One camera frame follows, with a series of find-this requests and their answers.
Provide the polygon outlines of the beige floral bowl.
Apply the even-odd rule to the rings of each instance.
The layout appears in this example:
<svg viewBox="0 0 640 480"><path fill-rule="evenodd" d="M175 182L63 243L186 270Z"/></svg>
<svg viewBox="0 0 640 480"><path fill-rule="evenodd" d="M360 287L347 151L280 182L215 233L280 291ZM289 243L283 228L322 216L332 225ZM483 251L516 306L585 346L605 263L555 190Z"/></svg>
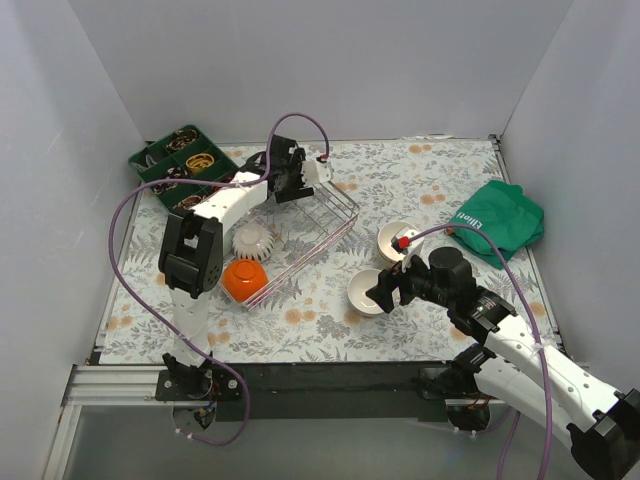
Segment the beige floral bowl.
<svg viewBox="0 0 640 480"><path fill-rule="evenodd" d="M399 253L393 246L393 241L397 238L407 236L412 237L418 230L408 222L392 221L383 225L377 235L378 253L388 263L396 263L404 258L403 253Z"/></svg>

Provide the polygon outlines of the white round bowl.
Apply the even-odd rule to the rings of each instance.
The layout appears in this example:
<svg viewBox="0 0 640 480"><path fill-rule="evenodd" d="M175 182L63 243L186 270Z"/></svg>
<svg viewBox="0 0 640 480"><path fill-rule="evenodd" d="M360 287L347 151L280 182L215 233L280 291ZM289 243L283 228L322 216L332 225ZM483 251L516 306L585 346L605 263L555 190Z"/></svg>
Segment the white round bowl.
<svg viewBox="0 0 640 480"><path fill-rule="evenodd" d="M366 317L375 317L384 311L367 295L366 292L377 285L379 269L365 269L356 273L349 281L347 295L351 306Z"/></svg>

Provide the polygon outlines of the pale green rimmed bowl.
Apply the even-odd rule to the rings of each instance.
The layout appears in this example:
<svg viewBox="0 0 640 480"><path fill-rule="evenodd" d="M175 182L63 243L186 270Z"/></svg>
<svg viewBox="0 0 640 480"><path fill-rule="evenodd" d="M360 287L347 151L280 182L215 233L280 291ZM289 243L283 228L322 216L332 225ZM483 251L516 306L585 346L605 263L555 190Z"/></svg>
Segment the pale green rimmed bowl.
<svg viewBox="0 0 640 480"><path fill-rule="evenodd" d="M379 253L382 261L387 265L387 266L392 266L398 262L401 262L404 258L404 256L402 254L394 254L391 256L386 255L384 252L380 252Z"/></svg>

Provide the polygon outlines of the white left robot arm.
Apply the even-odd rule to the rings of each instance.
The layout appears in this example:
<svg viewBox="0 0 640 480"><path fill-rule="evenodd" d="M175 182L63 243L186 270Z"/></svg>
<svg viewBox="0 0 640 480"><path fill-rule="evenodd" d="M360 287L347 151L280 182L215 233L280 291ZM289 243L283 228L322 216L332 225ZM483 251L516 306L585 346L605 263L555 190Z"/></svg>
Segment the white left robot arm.
<svg viewBox="0 0 640 480"><path fill-rule="evenodd" d="M193 207L170 212L159 269L172 300L172 325L179 333L163 362L188 398L203 399L213 386L200 353L208 351L208 303L222 276L229 230L270 197L283 203L311 196L313 186L329 177L324 163L308 161L296 141L276 135L269 151L251 156L231 178L229 188Z"/></svg>

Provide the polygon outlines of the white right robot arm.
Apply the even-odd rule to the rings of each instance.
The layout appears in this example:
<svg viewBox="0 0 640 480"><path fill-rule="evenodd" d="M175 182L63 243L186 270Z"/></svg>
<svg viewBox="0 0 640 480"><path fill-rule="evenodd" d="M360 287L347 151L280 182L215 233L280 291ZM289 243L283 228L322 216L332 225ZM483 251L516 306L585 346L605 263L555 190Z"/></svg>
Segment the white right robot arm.
<svg viewBox="0 0 640 480"><path fill-rule="evenodd" d="M454 360L454 389L498 398L566 446L593 479L622 479L639 462L639 392L597 379L552 345L498 294L478 285L470 263L453 247L414 255L379 273L366 295L383 311L414 299L445 308L474 344Z"/></svg>

